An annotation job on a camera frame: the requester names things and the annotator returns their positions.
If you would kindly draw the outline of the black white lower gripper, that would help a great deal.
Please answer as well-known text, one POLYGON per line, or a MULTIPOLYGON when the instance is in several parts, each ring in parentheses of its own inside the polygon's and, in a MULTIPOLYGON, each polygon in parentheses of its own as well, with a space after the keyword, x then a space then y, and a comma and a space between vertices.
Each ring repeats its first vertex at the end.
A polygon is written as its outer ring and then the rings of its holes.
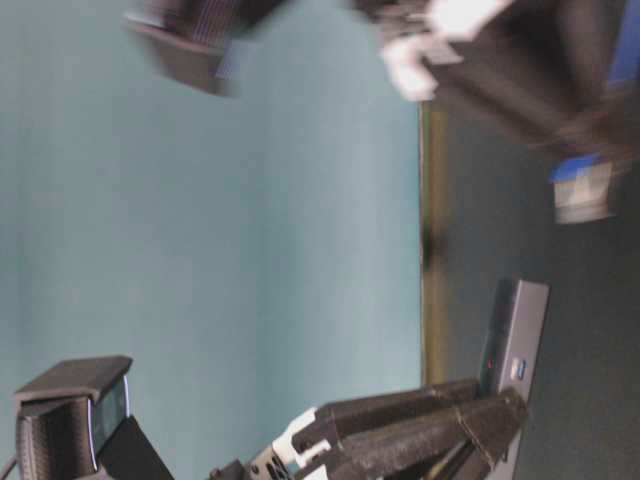
POLYGON ((521 430, 527 406, 514 389, 473 400, 478 389, 470 378, 310 408, 251 460, 214 468, 208 478, 420 479, 455 450, 453 477, 484 479, 521 430))

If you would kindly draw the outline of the black white upper gripper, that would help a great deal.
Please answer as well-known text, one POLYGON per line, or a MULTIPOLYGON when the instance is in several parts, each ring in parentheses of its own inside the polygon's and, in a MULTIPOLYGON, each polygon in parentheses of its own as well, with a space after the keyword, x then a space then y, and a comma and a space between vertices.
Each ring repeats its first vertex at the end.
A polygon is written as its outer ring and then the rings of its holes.
POLYGON ((391 83, 550 155, 625 147, 611 1, 352 1, 376 27, 391 83))

